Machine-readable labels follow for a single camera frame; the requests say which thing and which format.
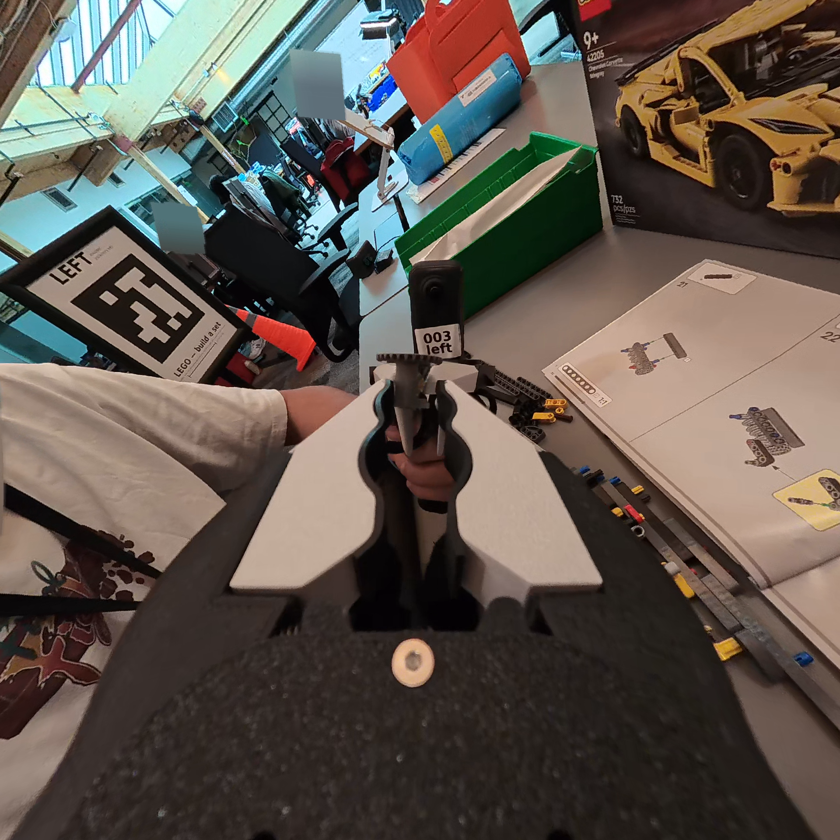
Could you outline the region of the lego instruction booklet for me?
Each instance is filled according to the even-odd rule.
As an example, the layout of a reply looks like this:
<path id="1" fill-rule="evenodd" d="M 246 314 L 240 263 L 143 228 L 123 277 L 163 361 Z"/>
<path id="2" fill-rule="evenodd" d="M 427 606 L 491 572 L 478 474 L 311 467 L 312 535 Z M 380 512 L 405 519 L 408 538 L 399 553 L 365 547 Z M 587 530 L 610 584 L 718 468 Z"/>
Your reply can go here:
<path id="1" fill-rule="evenodd" d="M 838 294 L 705 259 L 542 373 L 838 666 Z"/>

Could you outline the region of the white label sheet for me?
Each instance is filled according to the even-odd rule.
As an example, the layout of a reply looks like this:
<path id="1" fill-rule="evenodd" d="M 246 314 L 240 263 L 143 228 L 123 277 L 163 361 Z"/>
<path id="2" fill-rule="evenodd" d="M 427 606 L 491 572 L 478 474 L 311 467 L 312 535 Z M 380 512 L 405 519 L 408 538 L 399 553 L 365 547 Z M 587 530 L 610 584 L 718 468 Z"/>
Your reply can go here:
<path id="1" fill-rule="evenodd" d="M 478 138 L 458 157 L 451 162 L 437 174 L 430 177 L 421 185 L 410 185 L 406 189 L 407 196 L 415 203 L 420 204 L 426 201 L 433 193 L 436 192 L 443 184 L 451 180 L 456 174 L 461 172 L 468 163 L 473 161 L 486 148 L 493 144 L 506 130 L 503 128 L 494 128 L 487 131 L 483 136 Z"/>

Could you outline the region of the green plastic bin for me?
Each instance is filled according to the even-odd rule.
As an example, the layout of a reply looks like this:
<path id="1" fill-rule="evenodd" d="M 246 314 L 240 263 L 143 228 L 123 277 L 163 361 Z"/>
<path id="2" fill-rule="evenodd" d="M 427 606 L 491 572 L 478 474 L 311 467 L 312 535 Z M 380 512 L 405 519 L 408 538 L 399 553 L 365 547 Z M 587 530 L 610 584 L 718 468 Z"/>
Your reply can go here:
<path id="1" fill-rule="evenodd" d="M 572 164 L 522 208 L 457 254 L 464 271 L 465 316 L 470 318 L 521 285 L 603 228 L 597 148 L 547 133 L 532 132 L 444 200 L 395 242 L 408 274 L 409 259 L 498 196 L 535 166 L 573 148 L 592 153 L 588 164 Z"/>

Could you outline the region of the framed black white marker sign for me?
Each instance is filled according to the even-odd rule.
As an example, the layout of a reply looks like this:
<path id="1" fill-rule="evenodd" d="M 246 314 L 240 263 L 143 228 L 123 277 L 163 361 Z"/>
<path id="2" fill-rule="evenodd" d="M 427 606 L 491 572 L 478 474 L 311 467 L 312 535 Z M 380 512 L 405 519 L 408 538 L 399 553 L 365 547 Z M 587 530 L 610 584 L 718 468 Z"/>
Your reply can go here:
<path id="1" fill-rule="evenodd" d="M 2 274 L 2 292 L 127 372 L 249 388 L 249 328 L 112 206 Z"/>

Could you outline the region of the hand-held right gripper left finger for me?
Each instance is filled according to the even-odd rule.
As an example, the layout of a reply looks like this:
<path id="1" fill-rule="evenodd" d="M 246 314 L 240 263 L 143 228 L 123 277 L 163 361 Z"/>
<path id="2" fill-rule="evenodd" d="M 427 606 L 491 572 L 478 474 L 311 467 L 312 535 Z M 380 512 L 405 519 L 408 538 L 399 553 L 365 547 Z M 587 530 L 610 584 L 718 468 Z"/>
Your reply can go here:
<path id="1" fill-rule="evenodd" d="M 385 503 L 365 461 L 387 425 L 382 396 L 390 388 L 369 387 L 294 447 L 229 582 L 232 593 L 342 608 L 392 596 Z"/>

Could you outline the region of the yellow car lego set box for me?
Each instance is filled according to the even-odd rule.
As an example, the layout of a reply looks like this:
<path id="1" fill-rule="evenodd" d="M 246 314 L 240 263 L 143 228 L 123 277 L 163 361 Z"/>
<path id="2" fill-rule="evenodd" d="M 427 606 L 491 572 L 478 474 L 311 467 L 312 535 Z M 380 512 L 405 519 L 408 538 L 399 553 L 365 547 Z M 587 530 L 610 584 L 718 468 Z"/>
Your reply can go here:
<path id="1" fill-rule="evenodd" d="M 614 226 L 838 258 L 838 1 L 570 5 Z"/>

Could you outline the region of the person's white printed shirt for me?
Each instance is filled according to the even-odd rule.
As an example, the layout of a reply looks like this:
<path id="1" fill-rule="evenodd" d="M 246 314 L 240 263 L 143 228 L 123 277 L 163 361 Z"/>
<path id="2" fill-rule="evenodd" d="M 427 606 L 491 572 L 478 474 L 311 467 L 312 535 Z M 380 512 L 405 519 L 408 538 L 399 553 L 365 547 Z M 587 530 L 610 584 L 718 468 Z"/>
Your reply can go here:
<path id="1" fill-rule="evenodd" d="M 272 390 L 2 364 L 4 481 L 163 571 L 286 442 Z M 1 830 L 62 761 L 130 611 L 2 618 Z"/>

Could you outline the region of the blue wrapped roll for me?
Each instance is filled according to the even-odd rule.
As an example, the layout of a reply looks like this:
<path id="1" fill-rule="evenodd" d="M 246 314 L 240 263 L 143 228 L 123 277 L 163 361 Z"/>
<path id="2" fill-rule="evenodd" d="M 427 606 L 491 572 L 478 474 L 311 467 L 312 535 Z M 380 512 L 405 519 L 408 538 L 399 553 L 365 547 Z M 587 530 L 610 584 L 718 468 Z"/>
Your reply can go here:
<path id="1" fill-rule="evenodd" d="M 521 101 L 522 76 L 502 54 L 397 149 L 408 181 L 420 186 L 441 172 Z"/>

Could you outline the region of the grey lego differential housing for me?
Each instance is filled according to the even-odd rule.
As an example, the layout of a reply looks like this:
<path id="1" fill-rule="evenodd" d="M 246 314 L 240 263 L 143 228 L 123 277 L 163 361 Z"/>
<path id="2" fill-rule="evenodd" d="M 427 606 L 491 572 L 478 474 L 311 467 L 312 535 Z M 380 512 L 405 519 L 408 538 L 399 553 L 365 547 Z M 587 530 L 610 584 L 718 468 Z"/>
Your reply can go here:
<path id="1" fill-rule="evenodd" d="M 396 425 L 406 457 L 432 438 L 439 438 L 438 412 L 435 398 L 425 392 L 433 366 L 443 358 L 418 353 L 378 353 L 376 360 L 393 364 L 393 405 Z"/>

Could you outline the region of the orange-red bag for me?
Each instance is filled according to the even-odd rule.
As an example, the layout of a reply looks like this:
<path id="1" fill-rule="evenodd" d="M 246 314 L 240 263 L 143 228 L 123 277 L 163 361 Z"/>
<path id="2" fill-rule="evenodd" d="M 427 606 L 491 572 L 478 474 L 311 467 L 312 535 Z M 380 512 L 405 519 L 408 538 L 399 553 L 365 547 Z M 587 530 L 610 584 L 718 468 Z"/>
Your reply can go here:
<path id="1" fill-rule="evenodd" d="M 509 1 L 428 1 L 386 65 L 414 117 L 425 123 L 503 54 L 531 72 Z"/>

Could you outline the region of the lego chassis assembly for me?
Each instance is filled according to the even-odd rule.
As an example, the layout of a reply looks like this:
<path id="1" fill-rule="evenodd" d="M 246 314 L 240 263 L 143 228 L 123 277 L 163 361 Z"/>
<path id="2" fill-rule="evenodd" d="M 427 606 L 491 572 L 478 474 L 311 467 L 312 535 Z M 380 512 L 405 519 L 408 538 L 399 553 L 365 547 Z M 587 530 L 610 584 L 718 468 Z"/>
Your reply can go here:
<path id="1" fill-rule="evenodd" d="M 553 398 L 530 381 L 522 377 L 511 378 L 481 360 L 475 364 L 478 395 L 488 400 L 493 413 L 497 411 L 498 402 L 508 404 L 511 407 L 510 424 L 534 444 L 545 439 L 543 426 L 573 421 L 569 404 L 564 399 Z M 578 468 L 574 473 L 636 539 L 658 554 L 682 595 L 688 600 L 698 599 L 727 633 L 723 639 L 712 641 L 720 661 L 749 654 L 768 679 L 792 682 L 824 715 L 838 723 L 838 705 L 834 698 L 807 672 L 813 658 L 806 652 L 790 654 L 782 648 L 748 607 L 740 603 L 739 582 L 677 520 L 662 520 L 633 504 L 637 501 L 644 505 L 649 499 L 643 487 L 624 491 L 620 488 L 619 477 L 608 478 L 602 470 L 589 466 Z"/>

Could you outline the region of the white paper bag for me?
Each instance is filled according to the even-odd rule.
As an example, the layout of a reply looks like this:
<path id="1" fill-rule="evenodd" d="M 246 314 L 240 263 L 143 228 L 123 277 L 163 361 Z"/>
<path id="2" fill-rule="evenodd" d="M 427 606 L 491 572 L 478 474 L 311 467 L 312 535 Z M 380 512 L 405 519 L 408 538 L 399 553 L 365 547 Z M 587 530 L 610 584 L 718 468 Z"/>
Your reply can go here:
<path id="1" fill-rule="evenodd" d="M 481 236 L 524 207 L 561 174 L 570 172 L 572 164 L 586 165 L 591 160 L 592 152 L 583 146 L 578 146 L 538 164 L 498 196 L 468 215 L 464 221 L 411 257 L 409 264 L 414 266 L 429 260 L 453 259 Z"/>

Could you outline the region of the white desk lamp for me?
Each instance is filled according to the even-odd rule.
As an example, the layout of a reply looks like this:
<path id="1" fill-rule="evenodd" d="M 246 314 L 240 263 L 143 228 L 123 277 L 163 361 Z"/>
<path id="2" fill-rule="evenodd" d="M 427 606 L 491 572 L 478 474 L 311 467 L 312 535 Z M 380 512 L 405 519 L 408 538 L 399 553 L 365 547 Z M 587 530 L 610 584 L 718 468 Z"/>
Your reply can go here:
<path id="1" fill-rule="evenodd" d="M 341 122 L 382 148 L 376 183 L 377 194 L 372 199 L 371 204 L 371 210 L 375 212 L 384 205 L 393 202 L 399 192 L 408 186 L 408 177 L 405 170 L 398 172 L 396 175 L 389 173 L 389 166 L 396 150 L 394 131 L 391 128 L 378 126 L 348 108 L 344 109 L 344 117 Z"/>

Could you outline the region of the black office chair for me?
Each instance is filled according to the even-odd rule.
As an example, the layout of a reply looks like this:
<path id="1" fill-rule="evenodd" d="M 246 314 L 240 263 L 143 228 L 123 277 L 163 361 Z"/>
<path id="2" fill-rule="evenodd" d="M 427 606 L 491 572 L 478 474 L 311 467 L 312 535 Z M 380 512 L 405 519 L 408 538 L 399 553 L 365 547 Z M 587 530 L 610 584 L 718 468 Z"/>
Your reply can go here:
<path id="1" fill-rule="evenodd" d="M 231 203 L 204 234 L 206 257 L 244 282 L 258 298 L 290 312 L 331 362 L 346 360 L 360 346 L 359 283 L 339 294 L 331 282 L 347 266 L 348 248 L 321 264 Z"/>

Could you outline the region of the orange traffic cone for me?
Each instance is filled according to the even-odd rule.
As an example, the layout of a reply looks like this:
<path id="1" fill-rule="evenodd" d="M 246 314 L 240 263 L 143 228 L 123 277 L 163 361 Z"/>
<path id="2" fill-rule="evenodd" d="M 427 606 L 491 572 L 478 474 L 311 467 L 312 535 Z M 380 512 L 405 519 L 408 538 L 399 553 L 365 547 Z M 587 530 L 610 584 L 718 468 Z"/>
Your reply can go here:
<path id="1" fill-rule="evenodd" d="M 294 358 L 297 362 L 297 372 L 305 370 L 318 346 L 308 331 L 245 309 L 230 306 L 227 309 L 258 338 Z"/>

